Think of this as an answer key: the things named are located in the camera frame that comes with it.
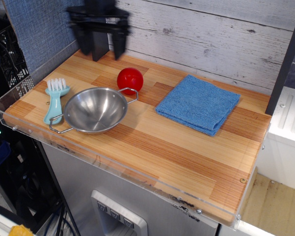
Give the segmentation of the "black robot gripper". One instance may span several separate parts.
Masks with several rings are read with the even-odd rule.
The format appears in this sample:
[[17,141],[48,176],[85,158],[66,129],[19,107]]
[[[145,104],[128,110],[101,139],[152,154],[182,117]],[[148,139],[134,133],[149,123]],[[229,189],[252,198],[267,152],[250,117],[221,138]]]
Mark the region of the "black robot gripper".
[[125,51],[130,31],[130,13],[116,6],[114,0],[85,0],[84,5],[66,8],[70,16],[70,28],[83,54],[92,50],[92,33],[112,33],[115,60]]

